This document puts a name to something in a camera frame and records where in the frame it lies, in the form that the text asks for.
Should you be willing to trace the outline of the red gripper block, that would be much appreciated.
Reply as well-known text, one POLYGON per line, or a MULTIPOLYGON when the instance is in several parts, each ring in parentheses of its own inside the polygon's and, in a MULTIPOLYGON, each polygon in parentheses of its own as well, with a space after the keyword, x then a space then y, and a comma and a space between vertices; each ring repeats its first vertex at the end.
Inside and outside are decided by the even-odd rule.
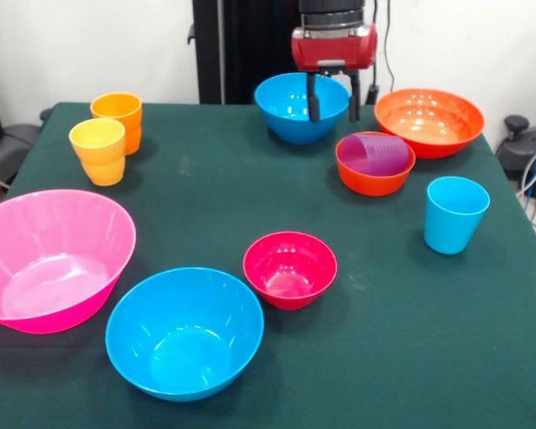
POLYGON ((360 120, 361 89, 358 70, 369 68, 375 60, 378 33, 374 24, 350 29, 294 29, 291 51, 296 66, 306 74, 308 114, 311 122, 320 121, 320 104, 316 95, 318 71, 343 68, 350 79, 349 120, 360 120))

